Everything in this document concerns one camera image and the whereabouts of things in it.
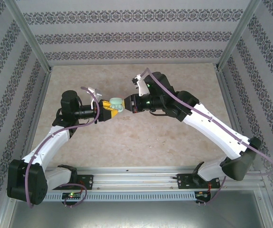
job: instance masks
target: enclosure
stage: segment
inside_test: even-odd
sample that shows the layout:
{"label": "enclosure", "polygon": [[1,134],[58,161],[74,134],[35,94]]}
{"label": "enclosure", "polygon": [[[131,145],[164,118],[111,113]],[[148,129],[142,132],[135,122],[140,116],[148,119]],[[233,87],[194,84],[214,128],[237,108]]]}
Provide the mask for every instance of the enclosure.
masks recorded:
{"label": "enclosure", "polygon": [[32,210],[7,197],[9,163],[46,136],[64,91],[84,104],[81,86],[126,98],[147,67],[259,138],[273,160],[273,0],[0,0],[0,227],[273,227],[273,174],[260,175],[270,162],[257,155],[258,176],[226,180],[197,207],[195,190],[171,177],[224,153],[191,126],[146,112],[80,128],[53,158],[49,169],[94,176],[76,209],[60,190]]}

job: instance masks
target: striped wallpaper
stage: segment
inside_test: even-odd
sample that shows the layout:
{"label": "striped wallpaper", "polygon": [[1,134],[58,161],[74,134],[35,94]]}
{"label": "striped wallpaper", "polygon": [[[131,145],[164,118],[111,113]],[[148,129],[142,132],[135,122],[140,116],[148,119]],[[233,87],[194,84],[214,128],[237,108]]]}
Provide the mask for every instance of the striped wallpaper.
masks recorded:
{"label": "striped wallpaper", "polygon": [[[235,111],[247,136],[262,141],[261,151],[273,159],[273,1],[262,1],[238,41],[224,75]],[[257,158],[255,167],[271,169]],[[273,204],[273,174],[265,179]]]}
{"label": "striped wallpaper", "polygon": [[44,69],[0,0],[0,205],[8,164],[22,156],[44,78]]}
{"label": "striped wallpaper", "polygon": [[19,0],[51,65],[217,63],[249,0]]}

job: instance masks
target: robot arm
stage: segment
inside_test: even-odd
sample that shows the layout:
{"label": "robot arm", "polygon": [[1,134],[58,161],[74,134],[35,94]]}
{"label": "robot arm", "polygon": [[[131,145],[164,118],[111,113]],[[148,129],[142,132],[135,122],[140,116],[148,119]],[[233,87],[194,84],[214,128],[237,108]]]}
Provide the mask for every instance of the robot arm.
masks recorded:
{"label": "robot arm", "polygon": [[[125,108],[133,113],[148,110],[155,116],[166,115],[176,118],[199,130],[220,147],[225,153],[225,156],[214,161],[201,162],[194,171],[195,179],[199,179],[197,182],[201,180],[210,181],[213,178],[225,175],[234,180],[241,181],[255,158],[255,152],[249,150],[246,146],[242,145],[241,142],[246,142],[258,149],[261,145],[260,140],[257,138],[249,139],[232,130],[213,116],[192,94],[186,91],[175,92],[165,75],[160,72],[155,72],[153,75],[178,99],[217,120],[228,131],[235,134],[240,141],[238,142],[225,133],[214,122],[175,101],[165,93],[150,76],[140,77],[140,75],[138,75],[132,80],[138,88],[139,93],[133,94],[125,99]],[[165,114],[155,114],[154,112],[156,110],[162,110]]]}
{"label": "robot arm", "polygon": [[[89,91],[96,98],[101,96],[98,90],[89,88]],[[100,114],[97,119],[99,122],[109,120],[118,113],[116,109],[111,108],[112,105],[108,101],[100,100],[99,106]],[[53,136],[40,148],[29,169],[28,189],[32,204],[37,205],[41,203],[47,191],[62,184],[75,183],[77,180],[77,170],[71,166],[59,165],[55,170],[46,172],[46,168],[54,155],[73,136],[76,128],[64,130],[57,134],[55,132],[66,127],[79,125],[79,119],[94,118],[96,115],[97,107],[96,103],[93,103],[93,99],[90,105],[82,105],[75,91],[69,90],[62,94],[61,108],[58,110],[52,127],[43,141],[50,135]],[[39,146],[21,160],[13,160],[9,164],[7,187],[9,197],[26,201],[26,169],[38,148]]]}

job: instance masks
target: marble surface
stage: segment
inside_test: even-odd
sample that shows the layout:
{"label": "marble surface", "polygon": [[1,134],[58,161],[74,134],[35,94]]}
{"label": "marble surface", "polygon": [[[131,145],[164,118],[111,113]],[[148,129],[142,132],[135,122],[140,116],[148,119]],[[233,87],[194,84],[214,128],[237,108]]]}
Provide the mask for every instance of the marble surface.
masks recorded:
{"label": "marble surface", "polygon": [[[165,74],[176,91],[189,91],[217,118],[230,125],[212,64],[55,66],[33,149],[48,133],[65,90],[77,91],[83,104],[90,103],[90,95],[80,86],[100,89],[106,100],[126,98],[137,93],[131,79],[146,67],[151,72]],[[125,110],[107,122],[79,128],[49,166],[195,166],[222,155],[208,138],[174,118],[156,117],[149,112],[132,114]]]}

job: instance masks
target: black bracket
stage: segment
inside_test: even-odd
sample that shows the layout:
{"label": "black bracket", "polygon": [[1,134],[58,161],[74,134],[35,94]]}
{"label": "black bracket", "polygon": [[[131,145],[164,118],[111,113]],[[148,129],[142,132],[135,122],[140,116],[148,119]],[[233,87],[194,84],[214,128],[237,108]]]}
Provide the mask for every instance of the black bracket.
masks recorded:
{"label": "black bracket", "polygon": [[[84,185],[87,190],[92,190],[93,187],[93,175],[77,175],[77,180],[74,182],[75,184],[81,184]],[[57,187],[53,190],[81,190],[78,186],[63,186],[63,187]]]}
{"label": "black bracket", "polygon": [[201,184],[198,184],[193,181],[193,177],[192,173],[179,173],[173,179],[177,179],[179,189],[208,189],[209,184],[211,184],[211,189],[219,189],[220,187],[219,178],[212,179],[211,181],[203,181]]}

